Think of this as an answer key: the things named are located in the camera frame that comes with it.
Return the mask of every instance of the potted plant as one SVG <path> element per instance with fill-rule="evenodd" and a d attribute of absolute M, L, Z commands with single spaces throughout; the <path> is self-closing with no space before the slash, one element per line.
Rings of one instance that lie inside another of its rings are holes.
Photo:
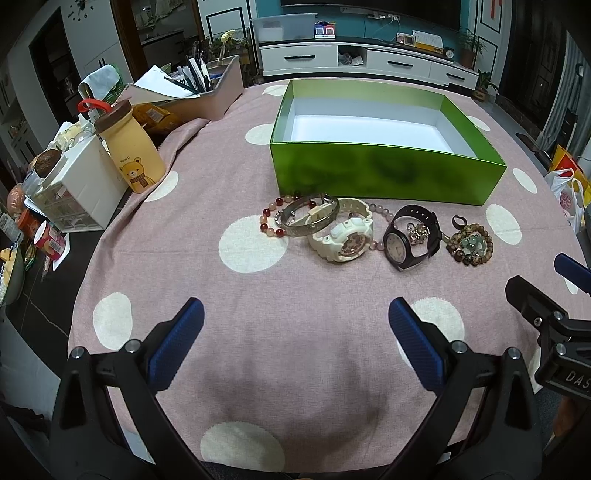
<path fill-rule="evenodd" d="M 457 44 L 460 47 L 460 65 L 472 70 L 478 54 L 486 50 L 484 42 L 470 29 L 464 28 L 457 35 Z"/>
<path fill-rule="evenodd" d="M 493 87 L 498 90 L 499 87 L 491 82 L 492 72 L 481 72 L 478 70 L 478 80 L 476 81 L 476 90 L 472 93 L 472 96 L 479 102 L 486 101 L 488 97 L 488 87 Z"/>

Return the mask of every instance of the polka dot tablecloth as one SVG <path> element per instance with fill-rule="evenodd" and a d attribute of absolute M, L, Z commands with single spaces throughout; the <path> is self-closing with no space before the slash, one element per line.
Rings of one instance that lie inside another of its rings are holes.
<path fill-rule="evenodd" d="M 403 296 L 448 339 L 477 352 L 520 348 L 533 375 L 535 331 L 506 302 L 505 284 L 522 275 L 585 318 L 590 298 L 553 268 L 560 252 L 580 262 L 583 255 L 519 146 L 473 100 L 449 92 L 507 170 L 482 207 L 418 203 L 448 235 L 456 214 L 485 225 L 495 244 L 489 263 L 465 267 L 441 248 L 404 273 L 377 251 L 329 264 L 305 239 L 260 233 L 258 218 L 278 196 L 268 143 L 286 84 L 249 88 L 221 121 L 195 120 L 169 135 L 160 148 L 166 177 L 130 198 L 96 248 L 70 347 L 119 349 L 197 297 L 204 328 L 157 398 L 200 459 L 288 472 L 384 465 L 434 401 L 388 326 L 390 301 Z M 408 202 L 377 203 L 396 212 Z M 378 216 L 376 236 L 386 227 Z M 120 393 L 112 396 L 135 430 Z M 473 398 L 454 440 L 467 433 L 477 404 Z"/>

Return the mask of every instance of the silver bangle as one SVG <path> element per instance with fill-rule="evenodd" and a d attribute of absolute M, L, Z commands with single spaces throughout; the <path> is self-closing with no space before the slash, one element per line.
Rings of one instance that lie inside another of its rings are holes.
<path fill-rule="evenodd" d="M 325 217 L 322 217 L 312 223 L 305 223 L 307 217 L 303 217 L 299 220 L 288 223 L 289 219 L 294 216 L 297 209 L 307 205 L 310 200 L 314 200 L 316 198 L 320 198 L 322 203 L 331 203 L 334 206 Z M 323 228 L 329 226 L 335 221 L 338 214 L 339 199 L 325 193 L 320 193 L 318 195 L 308 195 L 307 197 L 302 197 L 301 199 L 290 203 L 277 215 L 275 223 L 278 227 L 283 228 L 285 234 L 288 236 L 308 236 L 312 235 L 313 233 L 320 232 Z"/>

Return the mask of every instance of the teal wall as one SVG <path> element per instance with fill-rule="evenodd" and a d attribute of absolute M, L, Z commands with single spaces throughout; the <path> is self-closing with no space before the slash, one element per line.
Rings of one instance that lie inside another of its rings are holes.
<path fill-rule="evenodd" d="M 460 11 L 460 25 L 466 27 L 468 24 L 468 12 L 470 0 L 462 0 Z M 309 7 L 281 7 L 280 0 L 256 0 L 256 11 L 259 17 L 270 17 L 272 15 L 318 13 L 319 20 L 336 22 L 336 34 L 341 37 L 377 38 L 379 40 L 392 40 L 396 36 L 398 22 L 387 25 L 390 19 L 373 20 L 364 15 L 344 14 L 339 7 L 326 7 L 321 5 L 310 5 Z M 402 17 L 400 20 L 400 31 L 412 34 L 413 30 L 421 30 L 443 38 L 443 45 L 456 50 L 456 36 L 452 30 L 444 27 L 422 22 L 412 17 Z"/>

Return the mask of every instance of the blue gripper pad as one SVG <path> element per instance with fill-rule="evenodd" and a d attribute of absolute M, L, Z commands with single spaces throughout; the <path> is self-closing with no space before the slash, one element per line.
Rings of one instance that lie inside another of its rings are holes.
<path fill-rule="evenodd" d="M 154 393 L 170 386 L 203 328 L 205 309 L 200 300 L 192 299 L 183 310 L 179 312 L 180 317 L 148 361 L 148 386 Z"/>
<path fill-rule="evenodd" d="M 439 395 L 445 386 L 443 360 L 421 329 L 421 320 L 399 297 L 390 303 L 390 328 L 410 360 L 421 385 Z"/>
<path fill-rule="evenodd" d="M 585 293 L 591 293 L 591 270 L 566 254 L 558 254 L 554 259 L 554 270 L 578 286 Z"/>

